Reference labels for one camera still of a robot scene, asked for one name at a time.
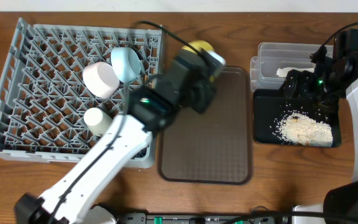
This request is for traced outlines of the white paper napkin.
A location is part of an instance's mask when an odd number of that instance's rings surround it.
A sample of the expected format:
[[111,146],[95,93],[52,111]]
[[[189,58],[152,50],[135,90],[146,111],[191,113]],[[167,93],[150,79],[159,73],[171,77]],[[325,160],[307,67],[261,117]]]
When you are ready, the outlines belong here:
[[276,75],[280,78],[285,78],[288,74],[289,71],[291,70],[296,70],[296,71],[299,71],[299,72],[304,72],[304,71],[307,71],[307,72],[314,72],[314,68],[295,68],[295,67],[286,67],[286,68],[278,68],[277,69],[277,72],[276,72]]

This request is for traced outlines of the white rice leftovers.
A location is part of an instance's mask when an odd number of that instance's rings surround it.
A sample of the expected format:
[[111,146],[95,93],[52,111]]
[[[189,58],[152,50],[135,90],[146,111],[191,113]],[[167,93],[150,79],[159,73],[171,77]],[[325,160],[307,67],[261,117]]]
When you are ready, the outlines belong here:
[[313,119],[308,112],[285,110],[269,125],[272,134],[284,143],[302,146],[331,147],[334,142],[331,126]]

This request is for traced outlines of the yellow round plate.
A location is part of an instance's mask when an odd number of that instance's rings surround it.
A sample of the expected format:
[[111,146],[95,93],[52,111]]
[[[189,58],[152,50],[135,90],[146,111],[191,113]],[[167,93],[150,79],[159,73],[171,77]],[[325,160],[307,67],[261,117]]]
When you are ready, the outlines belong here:
[[[189,45],[192,46],[193,48],[195,48],[196,50],[198,50],[199,52],[201,52],[202,49],[207,52],[214,52],[213,46],[204,40],[194,40],[194,41],[189,42]],[[194,50],[192,50],[190,47],[188,47],[186,45],[184,45],[181,49],[187,50],[187,51],[190,51],[190,52],[193,52],[194,54],[196,54],[196,52]]]

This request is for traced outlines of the light blue bowl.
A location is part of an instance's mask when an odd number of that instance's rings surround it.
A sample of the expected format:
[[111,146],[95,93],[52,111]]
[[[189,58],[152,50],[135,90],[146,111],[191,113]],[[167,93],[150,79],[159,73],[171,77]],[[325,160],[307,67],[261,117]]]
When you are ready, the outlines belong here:
[[141,62],[130,47],[115,47],[111,51],[111,66],[123,84],[129,84],[141,73]]

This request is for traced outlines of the white small saucer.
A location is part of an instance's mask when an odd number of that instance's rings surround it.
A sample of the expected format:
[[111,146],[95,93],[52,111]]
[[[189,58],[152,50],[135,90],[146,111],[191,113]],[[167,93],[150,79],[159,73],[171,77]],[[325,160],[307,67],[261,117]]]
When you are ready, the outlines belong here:
[[110,64],[97,62],[83,70],[83,81],[86,88],[99,98],[109,98],[119,88],[120,80]]

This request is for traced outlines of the white pink cup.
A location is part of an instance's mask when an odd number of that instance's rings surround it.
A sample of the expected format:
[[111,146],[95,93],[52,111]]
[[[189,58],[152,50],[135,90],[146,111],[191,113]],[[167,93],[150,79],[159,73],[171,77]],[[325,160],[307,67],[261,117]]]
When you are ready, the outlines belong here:
[[112,117],[99,108],[90,108],[84,114],[84,122],[93,135],[101,137],[112,123]]

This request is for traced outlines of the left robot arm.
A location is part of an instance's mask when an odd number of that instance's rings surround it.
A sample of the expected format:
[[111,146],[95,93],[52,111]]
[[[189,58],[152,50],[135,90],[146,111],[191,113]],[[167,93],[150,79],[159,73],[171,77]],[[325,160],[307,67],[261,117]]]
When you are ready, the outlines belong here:
[[202,114],[214,99],[215,79],[226,61],[213,51],[181,49],[155,87],[142,85],[125,97],[126,108],[88,153],[39,197],[15,204],[16,223],[83,223],[94,201],[154,134],[169,127],[182,107]]

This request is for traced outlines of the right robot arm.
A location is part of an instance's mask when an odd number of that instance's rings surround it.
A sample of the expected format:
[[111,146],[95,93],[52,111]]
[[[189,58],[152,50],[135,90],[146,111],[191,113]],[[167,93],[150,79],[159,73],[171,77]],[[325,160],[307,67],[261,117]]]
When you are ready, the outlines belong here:
[[351,108],[355,162],[352,183],[330,190],[324,202],[296,206],[289,214],[292,223],[358,223],[358,29],[343,27],[332,36],[333,56],[325,45],[310,59],[310,68],[279,68],[285,79],[280,91],[287,99],[302,98],[330,106],[345,98]]

